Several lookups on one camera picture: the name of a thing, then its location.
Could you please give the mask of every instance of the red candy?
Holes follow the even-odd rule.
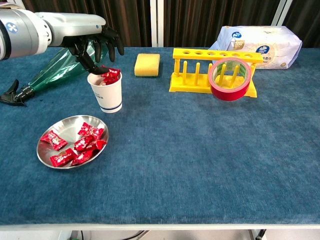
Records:
[[[76,156],[75,152],[71,148],[68,148],[59,155],[51,156],[50,160],[54,167],[60,167],[72,161]]]
[[[110,85],[110,84],[114,84],[116,81],[118,81],[118,79],[114,79],[114,78],[112,78],[112,77],[105,77],[104,79],[103,79],[103,83],[102,84],[100,84],[100,85]]]
[[[109,72],[101,75],[103,78],[113,78],[118,80],[120,78],[120,69],[109,68]]]
[[[120,69],[109,68],[109,72],[106,72],[101,75],[103,77],[103,81],[100,83],[100,86],[114,84],[120,78]]]
[[[96,140],[86,146],[85,150],[101,150],[107,142],[104,140]]]
[[[49,131],[46,135],[40,138],[41,141],[51,144],[54,150],[58,151],[68,144],[66,140],[63,140],[54,131]]]
[[[93,136],[85,136],[74,143],[74,149],[77,151],[83,151],[85,150],[86,146],[93,140]]]
[[[85,163],[93,156],[93,154],[94,154],[93,150],[82,152],[81,154],[75,157],[75,159],[71,163],[71,166]]]
[[[93,136],[95,140],[99,140],[104,133],[103,128],[97,128],[95,126],[91,126],[88,123],[84,122],[81,130],[78,132],[79,135],[88,137]]]

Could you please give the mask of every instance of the red tape roll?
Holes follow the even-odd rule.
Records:
[[[226,65],[228,65],[228,62],[238,62],[239,65],[242,65],[245,68],[245,75],[246,76],[244,77],[243,84],[241,84],[238,87],[232,88],[232,89],[226,89],[226,88],[220,87],[215,82],[215,79],[216,79],[215,77],[218,76],[217,68],[224,63]],[[251,73],[250,66],[245,61],[241,60],[240,58],[226,57],[224,59],[221,59],[221,60],[215,62],[215,64],[210,68],[210,71],[208,73],[209,82],[211,84],[211,92],[218,99],[221,99],[224,101],[237,100],[246,94],[246,92],[249,88],[251,75],[252,75],[252,73]]]

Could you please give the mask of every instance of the tissue package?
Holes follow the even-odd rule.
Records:
[[[261,53],[257,69],[287,69],[296,60],[302,41],[285,26],[223,26],[211,50]]]

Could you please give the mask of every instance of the metal plate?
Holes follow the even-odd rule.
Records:
[[[53,169],[72,169],[72,168],[80,167],[84,164],[87,164],[87,163],[93,161],[96,157],[98,157],[99,154],[105,149],[105,147],[107,145],[104,145],[103,148],[99,152],[97,152],[96,155],[94,155],[91,159],[89,159],[88,161],[86,161],[80,165],[71,166],[71,162],[69,162],[66,165],[60,166],[60,167],[52,166],[52,163],[50,161],[51,156],[58,155],[60,152],[66,150],[68,148],[73,148],[74,143],[76,141],[78,141],[80,138],[82,138],[81,135],[78,135],[78,132],[80,131],[81,126],[84,122],[86,122],[87,124],[89,124],[91,126],[99,128],[99,129],[103,128],[104,132],[101,137],[101,140],[105,140],[108,143],[108,139],[109,139],[108,127],[99,118],[94,117],[94,116],[89,116],[89,115],[77,115],[77,116],[67,117],[61,121],[58,121],[57,123],[55,123],[51,127],[49,127],[42,134],[42,136],[47,134],[49,131],[53,130],[56,134],[59,135],[59,137],[66,140],[68,142],[68,144],[65,147],[63,147],[62,149],[60,149],[59,151],[55,151],[50,144],[39,140],[38,144],[36,146],[36,154],[37,154],[40,162],[42,162],[44,165],[48,166],[49,168],[53,168]]]

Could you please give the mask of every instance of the cable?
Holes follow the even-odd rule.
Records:
[[[145,231],[140,231],[138,232],[137,234],[133,235],[133,236],[130,236],[130,237],[127,237],[127,238],[124,238],[124,239],[121,239],[121,240],[130,240],[130,239],[134,239],[138,236],[140,236],[141,234],[143,234]]]
[[[264,237],[265,233],[266,233],[267,229],[261,229],[258,233],[258,236],[256,236],[255,240],[262,240],[262,238]]]

